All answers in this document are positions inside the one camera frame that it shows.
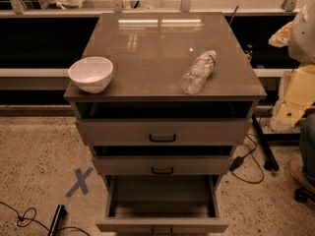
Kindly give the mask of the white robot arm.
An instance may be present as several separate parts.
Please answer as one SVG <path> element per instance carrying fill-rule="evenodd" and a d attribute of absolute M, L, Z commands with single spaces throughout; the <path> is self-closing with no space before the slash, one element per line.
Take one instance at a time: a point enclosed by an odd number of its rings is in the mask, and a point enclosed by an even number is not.
<path fill-rule="evenodd" d="M 285 131 L 315 102 L 315 0 L 308 0 L 292 22 L 271 36 L 269 44 L 287 46 L 289 57 L 300 63 L 293 72 L 283 73 L 270 121 L 273 130 Z"/>

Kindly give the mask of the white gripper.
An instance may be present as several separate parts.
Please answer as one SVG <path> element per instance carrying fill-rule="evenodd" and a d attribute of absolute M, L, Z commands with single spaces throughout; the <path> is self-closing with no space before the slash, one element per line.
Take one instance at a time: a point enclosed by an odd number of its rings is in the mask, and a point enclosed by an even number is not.
<path fill-rule="evenodd" d="M 292 22 L 274 33 L 268 43 L 282 48 L 288 46 Z M 300 66 L 285 71 L 279 86 L 279 99 L 273 109 L 270 127 L 276 132 L 292 128 L 315 102 L 315 65 Z"/>

